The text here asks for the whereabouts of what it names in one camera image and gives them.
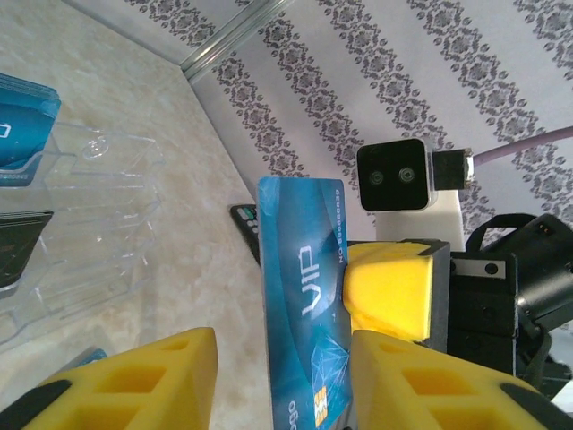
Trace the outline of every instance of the black camera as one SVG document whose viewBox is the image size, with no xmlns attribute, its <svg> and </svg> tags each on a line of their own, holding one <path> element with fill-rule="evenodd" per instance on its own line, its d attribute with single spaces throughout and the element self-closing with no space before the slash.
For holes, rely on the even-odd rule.
<svg viewBox="0 0 573 430">
<path fill-rule="evenodd" d="M 422 140 L 366 145 L 356 158 L 367 211 L 420 211 L 436 200 L 432 155 Z"/>
</svg>

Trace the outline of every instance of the blue card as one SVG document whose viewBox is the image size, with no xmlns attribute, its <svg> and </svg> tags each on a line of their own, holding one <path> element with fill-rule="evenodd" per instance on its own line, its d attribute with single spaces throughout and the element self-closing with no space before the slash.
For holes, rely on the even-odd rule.
<svg viewBox="0 0 573 430">
<path fill-rule="evenodd" d="M 48 87 L 5 75 L 0 100 L 0 186 L 29 185 L 61 102 Z"/>
<path fill-rule="evenodd" d="M 352 397 L 342 182 L 264 177 L 259 224 L 274 429 L 328 430 Z"/>
</svg>

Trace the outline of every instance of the clear plastic stand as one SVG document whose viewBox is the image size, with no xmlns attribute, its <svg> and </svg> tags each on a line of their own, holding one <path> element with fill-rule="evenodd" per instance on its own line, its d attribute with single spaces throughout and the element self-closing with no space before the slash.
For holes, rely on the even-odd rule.
<svg viewBox="0 0 573 430">
<path fill-rule="evenodd" d="M 54 212 L 19 281 L 0 291 L 0 351 L 150 280 L 157 143 L 56 124 L 41 155 L 29 186 L 0 188 L 3 213 Z"/>
</svg>

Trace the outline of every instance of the purple cable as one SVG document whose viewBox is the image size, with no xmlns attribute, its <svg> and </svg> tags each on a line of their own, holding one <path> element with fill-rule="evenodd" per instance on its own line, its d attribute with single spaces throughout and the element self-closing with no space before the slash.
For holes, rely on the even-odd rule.
<svg viewBox="0 0 573 430">
<path fill-rule="evenodd" d="M 573 137 L 573 126 L 561 128 L 560 130 L 554 130 L 538 136 L 528 137 L 523 141 L 509 143 L 507 145 L 500 146 L 499 148 L 494 148 L 492 150 L 482 152 L 481 154 L 477 154 L 474 156 L 474 167 L 481 166 L 482 164 L 500 157 L 505 157 L 509 154 L 520 152 L 521 150 L 528 150 L 535 146 L 545 145 L 547 143 L 560 141 L 561 139 L 567 139 L 569 137 Z"/>
</svg>

